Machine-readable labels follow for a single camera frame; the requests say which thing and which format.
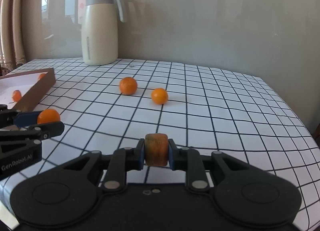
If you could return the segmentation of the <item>small orange kumquat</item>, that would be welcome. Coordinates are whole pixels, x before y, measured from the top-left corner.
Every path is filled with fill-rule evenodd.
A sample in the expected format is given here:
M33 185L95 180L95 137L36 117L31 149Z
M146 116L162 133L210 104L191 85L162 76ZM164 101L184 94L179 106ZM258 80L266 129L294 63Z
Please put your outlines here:
M54 109L45 109L39 113L37 124L46 124L60 121L60 114Z
M156 88L151 93L151 99L158 105L163 105L168 101L168 93L163 88Z

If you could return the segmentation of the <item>brown cardboard box white inside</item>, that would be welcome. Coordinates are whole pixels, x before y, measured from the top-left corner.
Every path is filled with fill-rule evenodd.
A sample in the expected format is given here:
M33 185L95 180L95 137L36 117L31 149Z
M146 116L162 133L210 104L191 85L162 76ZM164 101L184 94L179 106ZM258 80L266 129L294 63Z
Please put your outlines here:
M41 73L46 73L46 75L41 80L38 80L37 78ZM1 104L7 105L9 109L31 112L55 83L56 79L53 68L2 76ZM21 100L17 103L12 100L14 90L20 90L22 94Z

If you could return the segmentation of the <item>beige curtain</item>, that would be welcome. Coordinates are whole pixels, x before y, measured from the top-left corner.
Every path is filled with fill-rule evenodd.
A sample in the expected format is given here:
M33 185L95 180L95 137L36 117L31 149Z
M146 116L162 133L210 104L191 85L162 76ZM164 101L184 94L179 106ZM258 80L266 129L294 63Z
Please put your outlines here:
M1 75L26 61L22 40L22 0L1 0Z

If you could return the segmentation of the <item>orange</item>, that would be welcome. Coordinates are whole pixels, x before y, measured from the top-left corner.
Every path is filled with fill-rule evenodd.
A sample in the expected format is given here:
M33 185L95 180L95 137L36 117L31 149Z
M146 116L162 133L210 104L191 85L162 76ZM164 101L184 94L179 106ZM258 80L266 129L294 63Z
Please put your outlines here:
M21 100L21 98L22 98L22 94L21 94L20 90L14 90L12 93L13 102L17 103Z

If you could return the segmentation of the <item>large orange mandarin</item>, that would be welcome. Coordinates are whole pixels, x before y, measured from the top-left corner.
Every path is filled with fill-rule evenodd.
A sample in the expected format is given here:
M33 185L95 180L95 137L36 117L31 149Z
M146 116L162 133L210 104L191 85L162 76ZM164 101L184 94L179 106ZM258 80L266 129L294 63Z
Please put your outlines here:
M119 82L119 89L122 94L132 95L137 91L138 84L132 77L125 77Z

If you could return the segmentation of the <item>small orange kumquat front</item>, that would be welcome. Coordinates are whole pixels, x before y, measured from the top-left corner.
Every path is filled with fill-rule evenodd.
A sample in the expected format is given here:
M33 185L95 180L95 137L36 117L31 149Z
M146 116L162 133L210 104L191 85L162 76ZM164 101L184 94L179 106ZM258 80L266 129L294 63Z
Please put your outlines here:
M54 109L45 109L39 113L37 124L46 124L60 121L60 114Z

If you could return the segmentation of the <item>checkered white tablecloth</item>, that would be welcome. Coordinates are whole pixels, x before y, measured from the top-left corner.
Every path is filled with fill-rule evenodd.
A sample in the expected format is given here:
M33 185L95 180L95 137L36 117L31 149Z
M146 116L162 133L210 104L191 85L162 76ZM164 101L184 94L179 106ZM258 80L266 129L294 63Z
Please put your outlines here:
M111 154L159 132L203 155L220 150L289 180L302 194L295 224L319 227L319 147L298 116L261 78L214 67L118 59L88 66L82 59L33 60L17 72L53 68L54 86L36 106L56 110L64 133L43 144L42 160L1 182L1 201L23 180L88 151ZM120 92L125 77L135 94ZM168 101L154 103L163 88Z

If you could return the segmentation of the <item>cream thermos jug grey lid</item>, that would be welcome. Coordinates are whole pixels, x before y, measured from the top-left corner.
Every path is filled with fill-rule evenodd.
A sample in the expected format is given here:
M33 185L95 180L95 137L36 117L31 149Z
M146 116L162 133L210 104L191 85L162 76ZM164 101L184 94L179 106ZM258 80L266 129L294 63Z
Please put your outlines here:
M121 0L86 0L81 26L84 63L107 65L118 58L118 22L125 22Z

